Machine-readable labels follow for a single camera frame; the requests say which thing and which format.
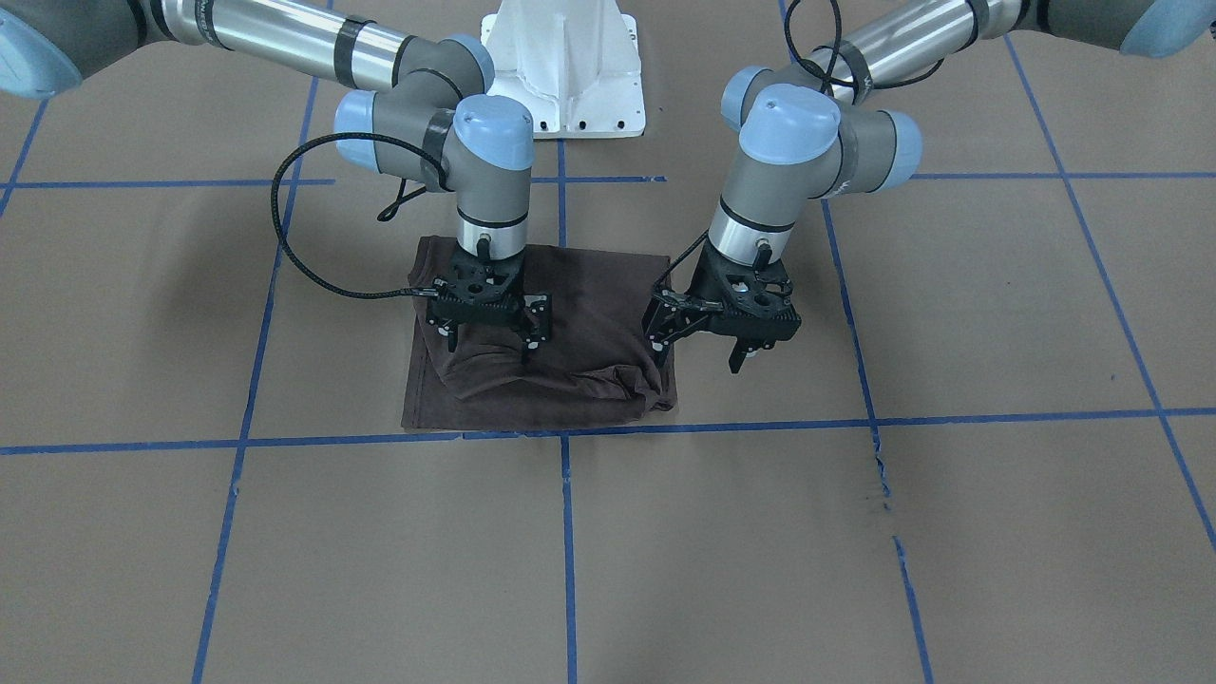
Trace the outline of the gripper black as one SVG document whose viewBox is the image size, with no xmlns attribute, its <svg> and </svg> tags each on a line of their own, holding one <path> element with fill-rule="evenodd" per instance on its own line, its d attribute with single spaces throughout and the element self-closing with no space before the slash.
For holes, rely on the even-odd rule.
<svg viewBox="0 0 1216 684">
<path fill-rule="evenodd" d="M 699 259 L 692 281 L 679 292 L 670 273 L 694 251 Z M 742 264 L 711 245 L 689 246 L 655 279 L 643 316 L 643 336 L 651 342 L 655 368 L 665 368 L 676 341 L 708 331 L 734 338 L 727 365 L 738 375 L 748 358 L 795 336 L 803 316 L 790 303 L 792 295 L 786 264 L 769 245 Z"/>
<path fill-rule="evenodd" d="M 552 336 L 551 299 L 546 292 L 523 291 L 524 253 L 482 260 L 455 250 L 441 277 L 434 277 L 426 321 L 455 354 L 465 324 L 506 327 L 520 338 L 520 363 L 528 364 Z"/>
</svg>

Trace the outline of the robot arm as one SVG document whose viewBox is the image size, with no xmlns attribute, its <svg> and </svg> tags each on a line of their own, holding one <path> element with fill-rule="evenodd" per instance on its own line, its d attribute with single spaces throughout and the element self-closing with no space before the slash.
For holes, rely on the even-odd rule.
<svg viewBox="0 0 1216 684">
<path fill-rule="evenodd" d="M 492 57 L 477 38 L 427 39 L 304 1 L 5 1 L 2 90 L 47 100 L 168 43 L 210 45 L 347 90 L 332 133 L 302 142 L 271 180 L 278 251 L 304 276 L 351 299 L 426 299 L 423 319 L 450 351 L 471 326 L 516 333 L 524 354 L 550 341 L 551 299 L 524 288 L 533 116 L 492 92 Z M 383 222 L 426 192 L 454 195 L 456 245 L 437 277 L 361 292 L 331 284 L 295 256 L 278 184 L 325 144 L 351 164 L 399 179 Z"/>
<path fill-rule="evenodd" d="M 790 340 L 803 320 L 782 256 L 809 200 L 907 183 L 923 135 L 897 111 L 865 110 L 873 92 L 925 82 L 947 57 L 1012 30 L 1164 58 L 1214 23 L 1211 1 L 910 1 L 779 68 L 747 66 L 724 89 L 738 150 L 683 292 L 657 279 L 643 319 L 655 363 L 691 333 L 734 341 L 730 370 Z"/>
</svg>

